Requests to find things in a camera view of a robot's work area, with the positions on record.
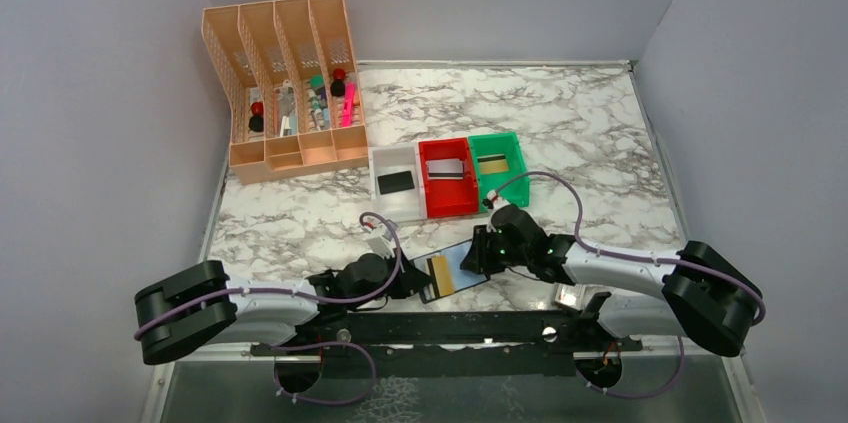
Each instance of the organizer compartment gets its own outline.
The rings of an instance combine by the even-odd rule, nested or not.
[[[333,144],[336,148],[336,157],[340,160],[354,158],[368,158],[368,139],[365,136],[365,127],[352,126],[333,130]]]

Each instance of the card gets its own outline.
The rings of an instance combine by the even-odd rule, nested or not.
[[[506,155],[481,156],[477,158],[477,166],[480,168],[481,175],[506,173],[509,171],[509,163],[506,162]]]
[[[491,279],[459,267],[470,249],[471,240],[468,240],[412,260],[416,268],[433,279],[433,283],[421,291],[421,301],[430,303]]]
[[[427,161],[427,176],[431,180],[461,180],[465,166],[459,158]]]
[[[377,187],[381,195],[388,195],[389,193],[415,189],[415,182],[412,181],[411,171],[402,171],[378,176]]]

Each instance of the black card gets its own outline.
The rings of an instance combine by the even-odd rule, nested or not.
[[[377,186],[380,188],[381,195],[389,193],[397,193],[398,191],[406,191],[415,188],[415,182],[412,181],[411,171],[402,171],[400,173],[391,173],[377,177]]]

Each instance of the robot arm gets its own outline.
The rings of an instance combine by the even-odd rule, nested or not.
[[[592,245],[573,235],[547,234],[527,212],[499,200],[489,201],[489,224],[473,228],[462,269],[493,274],[525,266],[543,281],[621,291],[596,294],[579,312],[358,313],[365,300],[406,298],[430,284],[429,275],[381,235],[386,230],[394,239],[393,228],[380,227],[368,241],[374,253],[340,272],[257,287],[258,282],[230,278],[221,262],[207,261],[141,290],[135,296],[136,339],[144,362],[166,363],[203,345],[224,342],[253,343],[252,354],[271,356],[286,350],[274,348],[285,343],[302,345],[295,353],[312,358],[312,363],[294,369],[275,366],[283,381],[287,375],[303,381],[304,372],[360,378],[362,360],[343,346],[355,342],[358,351],[369,355],[372,368],[385,376],[570,376],[578,369],[592,381],[592,375],[605,378],[604,373],[585,372],[573,354],[602,352],[612,345],[620,345],[621,351],[640,350],[630,335],[685,335],[718,355],[739,354],[757,302],[727,278],[653,263],[661,258],[688,262],[730,275],[759,294],[708,245],[689,242],[678,252],[656,254],[616,250],[650,263],[626,261],[607,254],[611,247],[591,251],[586,246]],[[333,346],[320,354],[300,350],[331,341]],[[606,358],[602,369],[607,372]],[[611,386],[617,381],[592,382]]]
[[[496,195],[490,195],[488,201],[493,197],[496,199],[490,203],[489,223],[474,227],[471,251],[462,263],[463,269],[492,274],[511,266],[525,266],[550,283],[602,285],[647,295],[661,304],[639,295],[626,299],[621,295],[601,308],[600,321],[606,322],[610,333],[617,337],[680,335],[682,330],[685,336],[717,355],[733,357],[741,351],[758,307],[749,292],[762,294],[709,245],[690,241],[677,252],[601,247],[578,241],[573,235],[549,235],[526,211],[499,201],[502,198]],[[740,282],[748,291],[728,280]],[[672,325],[672,314],[680,328]]]

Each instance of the purple cable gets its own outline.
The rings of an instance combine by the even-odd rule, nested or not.
[[[371,394],[371,391],[374,389],[374,386],[377,385],[377,364],[374,363],[374,358],[368,353],[368,351],[357,345],[356,343],[351,343],[348,341],[327,341],[324,343],[313,343],[311,345],[303,345],[303,346],[275,346],[274,349],[277,350],[285,350],[285,351],[304,351],[304,350],[314,350],[315,348],[323,348],[325,346],[347,346],[353,348],[354,350],[362,353],[362,356],[368,360],[368,366],[371,367],[371,381],[368,383],[368,388],[365,389],[362,393],[348,398],[346,400],[322,400],[320,398],[312,398],[309,396],[301,396],[297,393],[289,393],[283,388],[283,385],[280,384],[280,381],[277,379],[277,375],[274,374],[274,383],[277,385],[277,390],[279,391],[278,395],[283,394],[292,398],[292,403],[296,403],[297,401],[305,401],[307,403],[315,403],[316,405],[325,405],[325,406],[344,406],[349,405],[351,403],[356,403],[364,400]]]
[[[374,213],[374,212],[371,212],[371,211],[366,211],[366,212],[362,213],[361,215],[359,215],[360,223],[364,224],[364,219],[365,219],[365,217],[368,217],[368,216],[371,216],[371,217],[374,217],[374,218],[380,220],[380,222],[383,223],[386,226],[386,228],[389,230],[389,233],[392,235],[392,239],[395,242],[395,248],[397,248],[397,250],[395,251],[395,256],[396,256],[395,267],[392,270],[392,274],[389,275],[389,279],[386,280],[386,282],[383,284],[383,286],[377,288],[376,290],[372,291],[371,293],[368,293],[367,295],[357,296],[356,298],[330,298],[330,297],[326,297],[326,296],[317,296],[317,295],[311,295],[309,293],[302,293],[300,291],[289,290],[289,289],[286,289],[286,288],[248,288],[248,292],[250,292],[250,293],[266,293],[266,294],[299,296],[301,298],[305,298],[307,300],[312,300],[312,301],[317,301],[319,303],[338,304],[338,305],[347,305],[347,304],[351,304],[351,303],[362,303],[362,302],[365,302],[365,301],[371,301],[374,298],[380,296],[380,294],[383,293],[384,291],[386,291],[386,289],[388,289],[389,286],[392,284],[395,277],[397,277],[398,272],[400,272],[401,265],[403,264],[402,261],[401,261],[400,238],[398,238],[397,232],[392,227],[392,225],[389,224],[389,220],[383,218],[382,216],[378,215],[377,213]],[[136,332],[133,334],[133,338],[136,341],[141,340],[141,337],[145,333],[147,333],[148,331],[152,330],[153,328],[161,325],[162,323],[174,318],[175,316],[177,316],[180,313],[188,310],[189,308],[192,308],[194,306],[197,306],[201,303],[204,303],[206,301],[209,301],[209,300],[212,300],[212,299],[215,299],[215,298],[220,298],[220,297],[225,296],[225,295],[242,293],[243,291],[244,290],[242,290],[241,288],[227,288],[227,289],[224,289],[224,290],[213,291],[212,293],[207,293],[203,296],[199,296],[199,297],[197,297],[197,298],[195,298],[195,299],[193,299],[189,302],[183,303],[182,305],[180,305],[176,308],[173,308],[169,311],[166,311],[165,313],[163,313],[163,314],[157,316],[156,318],[148,321],[147,323],[145,323],[144,325],[139,327],[138,330],[136,330]]]
[[[587,386],[590,389],[595,390],[598,393],[603,393],[606,396],[612,396],[614,398],[621,398],[624,400],[644,400],[647,398],[653,398],[655,396],[660,396],[666,391],[674,388],[674,386],[677,385],[677,382],[680,379],[680,375],[683,374],[683,367],[686,366],[686,355],[683,352],[683,338],[677,338],[677,347],[680,349],[680,360],[678,360],[677,370],[674,372],[674,375],[672,375],[671,379],[669,379],[665,385],[647,393],[622,393],[620,391],[615,391],[612,389],[607,389],[606,391],[604,391],[604,388],[589,383],[589,380],[586,380],[586,377],[583,376],[583,374],[581,374],[579,371],[577,372],[577,374],[580,375],[580,378],[583,378],[586,381]]]
[[[515,181],[517,181],[521,178],[529,177],[529,176],[533,176],[533,175],[546,176],[548,178],[553,178],[554,180],[560,182],[563,186],[565,186],[565,188],[568,189],[568,191],[570,191],[572,195],[574,195],[574,199],[577,201],[577,221],[574,222],[574,240],[577,241],[577,244],[580,245],[581,247],[583,247],[584,249],[591,251],[593,253],[598,253],[600,255],[611,256],[613,258],[619,258],[621,260],[633,261],[633,262],[637,262],[637,263],[659,263],[659,264],[662,264],[662,265],[682,266],[684,268],[689,268],[689,269],[704,273],[706,275],[712,276],[714,278],[718,278],[719,280],[725,281],[725,282],[730,283],[731,285],[739,288],[740,290],[747,293],[748,296],[750,296],[751,298],[754,299],[754,301],[757,304],[757,316],[756,316],[756,318],[754,318],[753,325],[759,324],[761,321],[763,321],[763,318],[766,317],[766,304],[763,301],[762,297],[760,295],[758,295],[756,291],[751,289],[751,287],[749,287],[745,283],[739,281],[738,279],[736,279],[736,278],[734,278],[730,275],[725,275],[724,273],[722,273],[720,271],[716,271],[712,268],[707,268],[705,266],[701,266],[697,263],[692,263],[691,261],[676,260],[674,258],[657,258],[656,261],[654,261],[654,259],[649,257],[649,256],[634,256],[634,255],[628,255],[626,253],[619,253],[619,252],[616,252],[616,251],[599,249],[599,248],[596,248],[596,247],[590,245],[589,243],[586,243],[585,241],[583,241],[583,238],[580,237],[580,224],[583,222],[583,200],[580,199],[580,195],[577,194],[577,190],[575,190],[574,187],[571,186],[571,184],[569,184],[567,181],[565,181],[564,179],[562,179],[561,177],[559,177],[559,176],[557,176],[553,173],[550,173],[550,172],[547,172],[547,171],[528,171],[526,173],[522,173],[522,174],[516,176],[515,178],[508,180],[506,183],[499,186],[498,188],[496,188],[495,193],[500,193],[501,190],[503,190],[504,188],[506,188],[507,186],[509,186],[510,184],[512,184],[513,182],[515,182]]]

